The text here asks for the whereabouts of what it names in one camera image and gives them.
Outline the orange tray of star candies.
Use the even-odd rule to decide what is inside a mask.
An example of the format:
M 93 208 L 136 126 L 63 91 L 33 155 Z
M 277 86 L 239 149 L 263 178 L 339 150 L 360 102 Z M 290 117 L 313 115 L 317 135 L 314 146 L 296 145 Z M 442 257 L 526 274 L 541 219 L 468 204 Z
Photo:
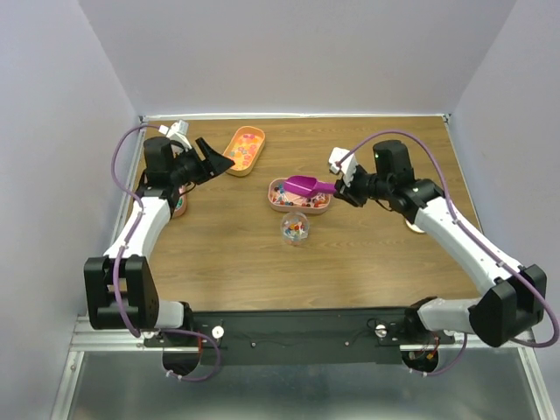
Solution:
M 264 149 L 265 141 L 266 135 L 263 130 L 252 126 L 240 127 L 223 153 L 234 162 L 227 173 L 236 177 L 249 175 Z

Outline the magenta plastic scoop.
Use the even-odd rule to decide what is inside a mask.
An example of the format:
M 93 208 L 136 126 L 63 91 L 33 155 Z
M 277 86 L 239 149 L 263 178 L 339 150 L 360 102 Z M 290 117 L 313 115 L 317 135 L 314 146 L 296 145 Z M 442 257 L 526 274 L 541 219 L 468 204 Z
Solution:
M 283 188 L 286 192 L 296 195 L 312 198 L 319 193 L 334 195 L 336 193 L 335 185 L 317 180 L 314 177 L 307 176 L 291 176 L 283 182 Z

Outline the pink tray of lollipops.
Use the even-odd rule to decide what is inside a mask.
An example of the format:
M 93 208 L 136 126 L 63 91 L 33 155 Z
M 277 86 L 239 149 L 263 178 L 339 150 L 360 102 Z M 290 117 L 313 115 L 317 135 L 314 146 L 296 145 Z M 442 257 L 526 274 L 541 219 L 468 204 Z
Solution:
M 332 196 L 319 193 L 306 198 L 284 188 L 284 178 L 272 180 L 268 188 L 270 207 L 280 213 L 300 212 L 302 214 L 323 214 L 331 205 Z

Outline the clear plastic cup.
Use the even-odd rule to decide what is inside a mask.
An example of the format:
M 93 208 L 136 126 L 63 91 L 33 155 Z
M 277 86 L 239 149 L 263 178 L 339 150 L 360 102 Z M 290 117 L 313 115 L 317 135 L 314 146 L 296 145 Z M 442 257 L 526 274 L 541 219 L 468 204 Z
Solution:
M 310 223 L 300 212 L 289 212 L 284 215 L 280 225 L 283 240 L 292 246 L 303 244 L 309 236 Z

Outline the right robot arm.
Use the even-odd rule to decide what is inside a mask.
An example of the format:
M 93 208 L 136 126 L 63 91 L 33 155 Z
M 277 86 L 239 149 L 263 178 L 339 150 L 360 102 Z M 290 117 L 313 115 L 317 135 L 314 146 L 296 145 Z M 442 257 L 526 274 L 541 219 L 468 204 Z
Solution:
M 451 202 L 441 185 L 417 178 L 404 143 L 385 140 L 373 147 L 375 171 L 357 163 L 355 152 L 335 147 L 328 158 L 335 198 L 354 207 L 368 200 L 388 208 L 434 239 L 471 278 L 480 296 L 445 300 L 427 297 L 409 308 L 404 336 L 415 343 L 443 330 L 474 334 L 499 347 L 543 320 L 547 277 L 500 251 Z

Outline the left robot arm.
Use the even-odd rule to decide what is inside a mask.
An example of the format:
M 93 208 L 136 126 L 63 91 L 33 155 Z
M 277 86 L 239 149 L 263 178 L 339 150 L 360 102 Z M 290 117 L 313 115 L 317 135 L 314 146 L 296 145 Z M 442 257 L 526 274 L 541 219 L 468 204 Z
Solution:
M 191 186 L 220 176 L 234 162 L 199 137 L 154 136 L 144 141 L 145 168 L 130 196 L 133 207 L 114 243 L 84 264 L 87 312 L 95 330 L 126 329 L 134 336 L 163 330 L 176 346 L 194 333 L 188 304 L 159 298 L 149 259 L 158 237 Z

